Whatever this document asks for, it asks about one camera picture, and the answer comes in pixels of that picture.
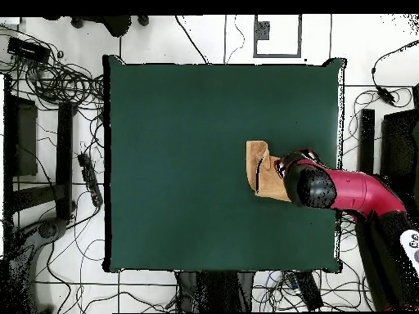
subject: floor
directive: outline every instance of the floor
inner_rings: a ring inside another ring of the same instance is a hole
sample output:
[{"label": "floor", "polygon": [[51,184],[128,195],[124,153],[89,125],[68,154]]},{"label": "floor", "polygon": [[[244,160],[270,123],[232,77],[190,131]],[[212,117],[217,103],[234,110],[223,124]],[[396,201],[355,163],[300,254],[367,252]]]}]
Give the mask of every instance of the floor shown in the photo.
[{"label": "floor", "polygon": [[[297,33],[298,22],[293,16],[259,16],[259,21],[271,22],[270,42],[258,43],[258,52],[265,54],[293,52],[296,40],[282,38],[281,31],[287,30]],[[33,35],[47,43],[55,44],[63,51],[62,62],[80,65],[90,71],[93,77],[102,74],[101,57],[104,54],[121,56],[126,63],[196,63],[204,61],[196,49],[191,45],[186,34],[178,26],[174,16],[151,16],[150,24],[142,27],[133,16],[128,32],[122,38],[112,38],[103,25],[85,23],[82,29],[75,29],[70,25],[69,17],[62,17],[58,21],[48,21],[42,18],[23,18],[19,30]],[[409,16],[396,15],[303,15],[301,57],[300,58],[253,58],[254,50],[254,16],[222,15],[222,16],[179,16],[191,39],[210,63],[238,64],[310,64],[321,65],[330,57],[344,57],[348,60],[345,70],[345,86],[341,87],[345,94],[345,134],[349,135],[349,120],[355,112],[368,103],[374,93],[371,68],[375,61],[387,52],[391,52],[406,43],[418,39],[414,20]],[[0,56],[6,54],[7,38],[0,36]],[[393,54],[381,61],[376,69],[376,82],[385,85],[389,90],[409,87],[419,83],[419,65],[417,57],[419,47],[411,47],[407,51]],[[19,93],[25,97],[25,81],[19,82]],[[411,109],[412,101],[406,90],[399,91],[398,105],[405,105],[403,109]],[[38,114],[38,139],[47,138],[56,143],[55,111],[43,110]],[[381,120],[384,114],[396,110],[378,100],[372,102],[368,108],[376,110],[376,137],[381,133]],[[77,114],[74,129],[74,151],[83,150],[86,143],[90,143],[92,135],[88,121],[95,116],[94,110],[86,110]],[[350,124],[355,131],[356,122]],[[103,140],[103,132],[97,137]],[[38,141],[38,157],[47,171],[47,175],[54,181],[55,177],[55,148],[51,141]],[[344,143],[344,167],[355,170],[357,151],[351,150],[357,141],[350,139]],[[379,170],[380,139],[376,140],[376,173]],[[96,163],[98,181],[103,185],[103,160],[100,148],[92,151]],[[78,202],[77,220],[88,218],[94,207],[83,184],[77,160],[73,167],[73,194]],[[21,177],[16,180],[15,189],[45,184],[46,179],[41,170],[37,177]],[[37,208],[25,210],[15,216],[18,227],[28,225],[38,219],[41,214],[53,208],[53,204],[45,204]],[[152,304],[162,304],[170,301],[175,293],[175,278],[172,272],[166,271],[122,271],[121,273],[105,273],[101,268],[103,258],[104,215],[105,208],[94,218],[68,231],[55,244],[52,255],[52,272],[70,284],[71,294],[65,302],[62,312],[80,313],[76,304],[76,293],[83,291],[79,303],[86,313],[116,313],[143,312]],[[332,306],[344,311],[369,311],[368,290],[366,294],[359,290],[359,282],[363,279],[363,265],[361,264],[356,237],[345,230],[342,237],[340,258],[344,261],[344,270],[340,274],[325,274],[319,272],[316,279],[321,281],[323,300],[327,303],[322,311],[332,310]],[[54,304],[55,312],[65,300],[69,290],[60,281],[54,279],[46,270],[46,261],[52,250],[45,247],[37,264],[37,291],[41,304]],[[278,273],[258,272],[255,276],[254,312],[269,312],[269,305],[258,303],[265,294],[265,289],[258,286],[268,286],[276,280]],[[292,303],[295,296],[289,295]],[[304,311],[304,307],[291,307],[290,303],[282,300],[279,307],[290,308],[285,312]]]}]

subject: cable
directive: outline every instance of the cable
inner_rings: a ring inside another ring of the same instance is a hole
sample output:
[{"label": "cable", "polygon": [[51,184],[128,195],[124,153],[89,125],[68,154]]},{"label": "cable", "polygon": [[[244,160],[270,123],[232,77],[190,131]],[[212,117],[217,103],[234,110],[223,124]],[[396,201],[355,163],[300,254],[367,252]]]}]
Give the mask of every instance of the cable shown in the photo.
[{"label": "cable", "polygon": [[178,19],[178,16],[175,16],[174,18],[176,18],[176,21],[178,22],[178,25],[182,28],[183,32],[186,34],[187,38],[189,38],[189,41],[191,42],[192,46],[196,49],[196,51],[198,53],[200,53],[200,57],[202,58],[202,60],[206,63],[209,64],[209,62],[207,61],[207,59],[205,58],[205,56],[200,52],[200,50],[198,49],[198,47],[196,46],[196,44],[192,41],[191,36],[189,36],[189,33],[187,32],[187,30],[185,29],[185,27],[181,24],[181,22]]},{"label": "cable", "polygon": [[236,27],[236,29],[238,30],[238,32],[239,32],[239,33],[241,34],[241,36],[243,37],[243,43],[241,44],[241,46],[237,47],[234,51],[232,51],[232,52],[230,53],[230,56],[228,57],[228,60],[227,60],[227,63],[226,63],[226,64],[228,64],[228,62],[229,62],[229,61],[230,61],[230,59],[232,58],[232,55],[233,55],[236,51],[238,51],[239,49],[242,49],[242,48],[245,46],[245,42],[246,42],[245,35],[243,35],[243,33],[241,32],[241,30],[240,30],[239,28],[237,28],[236,18],[237,18],[237,15],[235,15],[235,16],[234,16],[234,26]]},{"label": "cable", "polygon": [[380,96],[380,98],[387,104],[389,105],[394,105],[394,96],[391,95],[391,92],[389,92],[388,89],[378,86],[376,84],[376,79],[375,79],[375,74],[376,74],[376,65],[383,59],[385,59],[387,56],[390,56],[391,54],[394,54],[396,52],[402,52],[410,47],[416,46],[417,44],[419,44],[419,40],[415,40],[412,41],[408,44],[405,44],[404,46],[401,46],[401,48],[398,48],[392,52],[386,53],[383,56],[381,56],[380,58],[378,58],[374,64],[374,66],[371,69],[371,75],[372,75],[372,81],[374,82],[374,85],[376,86],[376,90],[378,95]]}]

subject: white controller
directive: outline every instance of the white controller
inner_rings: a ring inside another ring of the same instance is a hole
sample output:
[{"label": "white controller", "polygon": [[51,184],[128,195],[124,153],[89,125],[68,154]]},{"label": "white controller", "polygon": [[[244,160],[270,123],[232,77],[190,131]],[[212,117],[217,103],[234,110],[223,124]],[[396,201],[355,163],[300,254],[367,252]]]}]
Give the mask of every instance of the white controller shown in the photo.
[{"label": "white controller", "polygon": [[400,236],[400,243],[413,267],[416,269],[417,276],[419,276],[419,232],[416,230],[406,230]]}]

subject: black border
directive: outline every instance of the black border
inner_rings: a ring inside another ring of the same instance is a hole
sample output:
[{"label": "black border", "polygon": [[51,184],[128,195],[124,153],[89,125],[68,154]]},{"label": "black border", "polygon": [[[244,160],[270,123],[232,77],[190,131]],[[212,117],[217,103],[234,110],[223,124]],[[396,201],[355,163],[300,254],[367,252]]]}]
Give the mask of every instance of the black border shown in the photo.
[{"label": "black border", "polygon": [[110,56],[102,57],[103,64],[103,133],[104,133],[104,201],[105,208],[105,257],[103,259],[102,268],[105,272],[111,272],[110,260],[112,259],[112,230],[111,230],[111,202],[110,202],[110,171],[111,171],[111,148],[110,148]]}]

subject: green table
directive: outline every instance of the green table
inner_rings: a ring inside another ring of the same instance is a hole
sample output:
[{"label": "green table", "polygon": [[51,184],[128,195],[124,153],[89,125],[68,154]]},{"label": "green table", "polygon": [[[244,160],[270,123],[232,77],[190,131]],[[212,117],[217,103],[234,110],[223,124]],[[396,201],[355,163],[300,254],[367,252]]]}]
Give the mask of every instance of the green table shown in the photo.
[{"label": "green table", "polygon": [[335,213],[256,197],[246,141],[313,148],[335,167],[341,67],[105,56],[104,267],[336,271]]}]

